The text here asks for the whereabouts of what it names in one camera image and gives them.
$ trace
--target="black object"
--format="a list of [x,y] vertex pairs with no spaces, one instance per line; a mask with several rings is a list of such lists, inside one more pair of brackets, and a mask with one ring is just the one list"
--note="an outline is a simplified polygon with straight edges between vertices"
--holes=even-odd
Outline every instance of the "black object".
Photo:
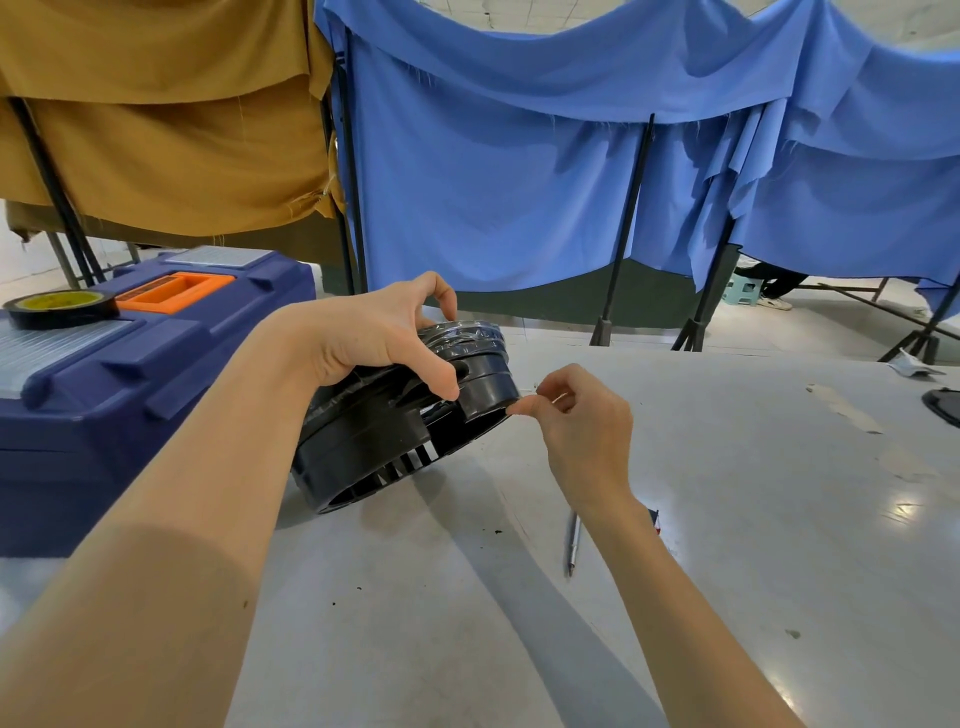
[[112,293],[93,290],[34,293],[3,307],[17,328],[33,331],[78,327],[120,315]]
[[611,313],[613,309],[613,296],[616,294],[616,284],[620,278],[620,266],[623,264],[623,254],[627,251],[627,241],[630,238],[630,228],[634,223],[636,215],[636,201],[640,195],[640,185],[643,182],[643,171],[647,166],[647,157],[650,155],[650,146],[654,140],[654,120],[655,114],[650,114],[650,120],[647,122],[646,129],[643,130],[643,136],[636,145],[636,156],[634,157],[634,169],[630,173],[630,184],[627,185],[627,199],[623,203],[623,213],[620,216],[620,228],[616,235],[616,253],[613,257],[613,269],[610,273],[610,283],[607,286],[607,298],[603,304],[603,312],[597,319],[596,327],[593,329],[593,335],[590,336],[590,345],[592,347],[608,347],[610,345],[610,334],[613,328],[611,322]]
[[677,336],[677,340],[670,347],[673,352],[678,352],[680,349],[685,352],[702,352],[704,350],[707,324],[713,316],[713,311],[720,303],[720,299],[723,298],[727,281],[736,266],[736,261],[740,258],[740,248],[742,246],[730,242],[735,224],[736,221],[733,216],[728,214],[720,233],[720,241],[713,252],[713,260],[710,261],[707,282],[704,284],[704,290],[697,302],[697,310],[694,312],[693,318],[687,319],[684,327],[680,329],[680,335]]
[[36,168],[43,179],[43,186],[47,188],[47,194],[50,195],[50,200],[63,223],[66,239],[70,243],[70,249],[73,251],[74,257],[77,258],[77,266],[80,268],[80,275],[83,277],[84,283],[89,287],[94,284],[94,280],[99,283],[106,282],[107,277],[104,276],[104,271],[97,261],[97,256],[93,254],[93,249],[90,248],[90,242],[86,239],[86,233],[80,225],[77,212],[63,188],[63,182],[60,180],[57,167],[50,156],[50,150],[47,149],[47,145],[43,142],[43,138],[36,128],[27,102],[16,96],[12,96],[7,101],[10,103],[13,115],[16,116],[16,120],[27,137],[27,143],[34,157]]
[[[890,361],[900,352],[901,349],[907,349],[907,347],[909,347],[908,351],[914,356],[918,356],[924,364],[936,364],[937,350],[940,348],[940,339],[934,336],[933,333],[936,331],[937,333],[950,336],[950,334],[947,334],[946,331],[940,329],[939,326],[940,323],[947,317],[950,307],[953,305],[953,302],[956,300],[958,294],[960,294],[960,275],[956,277],[953,285],[944,294],[944,299],[940,301],[940,305],[937,306],[936,310],[933,312],[933,315],[930,317],[930,320],[924,324],[924,327],[910,331],[910,333],[900,339],[899,342],[894,344],[893,348],[877,361]],[[871,303],[869,301],[864,301],[863,303],[869,303],[876,308],[884,308],[884,306],[878,303]]]
[[931,389],[923,396],[924,404],[954,427],[960,427],[960,392],[955,389]]
[[420,340],[453,363],[460,398],[441,400],[398,365],[357,367],[317,390],[292,473],[318,513],[371,496],[472,442],[503,422],[519,398],[494,324],[439,324],[422,330]]
[[[329,91],[324,95],[320,102],[320,116],[324,121],[324,139],[329,150],[330,139],[333,138],[333,111],[330,108]],[[340,251],[344,257],[344,278],[347,281],[347,295],[352,296],[356,293],[353,286],[353,264],[350,262],[350,240],[347,237],[347,221],[344,219],[343,212],[337,207],[335,200],[333,203],[333,215],[337,219],[337,230],[340,233]]]
[[[350,183],[347,212],[350,217],[353,218],[353,242],[356,246],[357,253],[357,273],[360,277],[360,293],[367,293],[370,290],[370,283],[367,281],[367,252],[364,249],[363,242],[363,214],[360,209],[360,185],[357,182],[356,155],[353,149],[353,118],[352,109],[350,108],[352,100],[349,90],[349,54],[352,35],[349,28],[347,28],[344,38],[346,49],[343,53],[338,53],[334,57],[334,74],[340,91],[340,120],[344,130],[344,151],[347,157],[347,174]],[[349,266],[349,260],[346,260],[345,264]]]

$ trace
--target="sneaker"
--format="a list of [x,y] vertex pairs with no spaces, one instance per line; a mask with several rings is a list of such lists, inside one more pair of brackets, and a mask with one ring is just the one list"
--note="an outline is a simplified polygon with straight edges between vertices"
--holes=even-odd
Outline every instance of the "sneaker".
[[760,296],[756,304],[765,305],[767,308],[775,308],[777,311],[789,311],[793,308],[792,303],[787,303],[783,299],[768,299],[764,296]]

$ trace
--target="tape roll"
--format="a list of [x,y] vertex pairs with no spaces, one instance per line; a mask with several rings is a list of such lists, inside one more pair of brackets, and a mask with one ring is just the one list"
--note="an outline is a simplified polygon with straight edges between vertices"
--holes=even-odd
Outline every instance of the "tape roll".
[[92,290],[34,293],[3,307],[16,327],[34,331],[78,327],[120,315],[113,294]]

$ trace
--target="plastic stool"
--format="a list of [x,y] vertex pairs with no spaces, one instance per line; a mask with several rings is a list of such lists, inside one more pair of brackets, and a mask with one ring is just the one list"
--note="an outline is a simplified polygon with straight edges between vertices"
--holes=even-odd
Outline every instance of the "plastic stool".
[[730,305],[740,305],[741,303],[756,305],[760,298],[761,287],[763,287],[762,279],[748,279],[734,274],[730,282],[727,283],[723,300]]

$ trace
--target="table surface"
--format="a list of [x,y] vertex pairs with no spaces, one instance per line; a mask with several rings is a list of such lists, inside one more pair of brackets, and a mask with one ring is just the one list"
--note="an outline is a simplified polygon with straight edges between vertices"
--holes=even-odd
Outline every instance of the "table surface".
[[[521,388],[578,361],[630,401],[635,493],[807,725],[960,724],[960,429],[920,399],[960,370],[511,356]],[[567,517],[520,418],[332,514],[290,489],[228,726],[665,726],[586,531],[564,578]],[[0,631],[58,565],[0,560]]]

